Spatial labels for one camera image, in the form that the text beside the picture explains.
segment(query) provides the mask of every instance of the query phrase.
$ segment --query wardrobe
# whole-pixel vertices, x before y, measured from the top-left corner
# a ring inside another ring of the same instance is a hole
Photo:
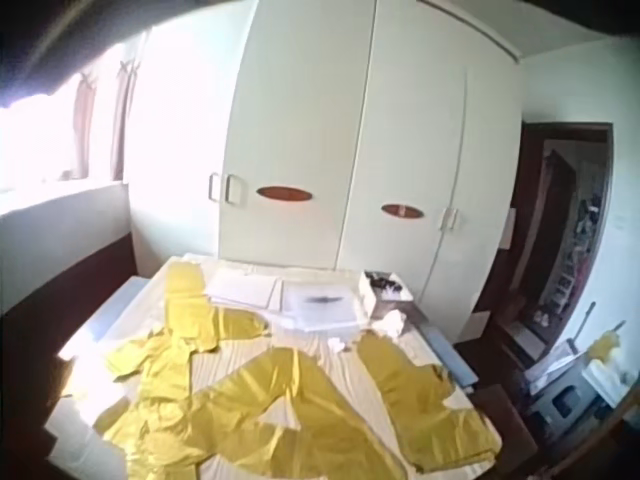
[[[125,150],[138,267],[393,271],[455,341],[507,217],[517,57],[444,1],[241,0],[154,28]]]

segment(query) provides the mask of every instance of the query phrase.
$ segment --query cabinet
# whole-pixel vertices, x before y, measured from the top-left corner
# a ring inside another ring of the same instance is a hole
[[[394,271],[455,341],[509,208],[520,79],[442,8],[239,0],[154,29],[125,152],[140,272],[187,252]]]
[[[338,267],[398,273],[455,341],[508,212],[517,65],[442,11],[379,0],[363,112]],[[387,204],[404,210],[390,215]]]
[[[373,0],[261,0],[224,158],[221,258],[334,268],[367,75]],[[256,192],[293,187],[307,201]]]
[[[338,255],[340,268],[397,272],[416,298],[440,244],[463,134],[466,71],[452,54],[452,26],[418,2],[378,1]],[[422,216],[394,216],[385,205]]]

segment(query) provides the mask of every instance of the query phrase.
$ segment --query yellow cloth piece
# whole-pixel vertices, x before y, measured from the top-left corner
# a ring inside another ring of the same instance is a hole
[[[173,262],[167,267],[165,298],[201,295],[204,277],[199,265],[190,262]]]
[[[183,399],[191,393],[190,356],[218,346],[218,340],[261,336],[266,323],[253,312],[215,307],[202,295],[204,279],[193,263],[171,263],[167,275],[167,328],[132,340],[107,357],[116,376],[142,373],[139,399]]]
[[[140,372],[138,398],[180,400],[191,393],[189,358],[195,350],[166,330],[148,339],[132,340],[107,356],[107,367],[116,376]]]
[[[418,367],[400,347],[372,333],[363,335],[357,350],[382,395],[400,451],[418,471],[495,460],[500,444],[481,414],[442,403],[455,390],[442,366]]]
[[[282,396],[291,402],[300,430],[258,420]],[[270,349],[181,401],[140,401],[105,439],[135,461],[130,475],[136,479],[147,478],[141,476],[145,472],[161,475],[163,468],[182,471],[215,454],[270,477],[406,478],[402,463],[324,371],[289,348]]]
[[[219,340],[259,337],[266,331],[262,318],[253,312],[213,306],[203,294],[204,278],[198,265],[171,263],[167,272],[165,323],[174,336],[206,352]]]

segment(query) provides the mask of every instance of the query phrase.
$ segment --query white paper sheet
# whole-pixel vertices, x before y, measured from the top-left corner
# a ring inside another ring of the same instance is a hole
[[[212,300],[267,309],[278,277],[219,269],[205,289]]]
[[[357,302],[344,285],[285,282],[282,311],[294,319],[299,330],[315,332],[359,325]]]

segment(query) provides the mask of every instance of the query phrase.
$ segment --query box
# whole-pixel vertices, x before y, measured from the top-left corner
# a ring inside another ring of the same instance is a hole
[[[413,295],[409,291],[407,285],[395,273],[371,272],[378,276],[382,276],[398,283],[402,290],[392,292],[389,290],[379,290],[371,286],[368,272],[362,272],[358,281],[358,291],[362,300],[364,311],[370,319],[380,319],[388,312],[399,308],[402,305],[413,302]]]

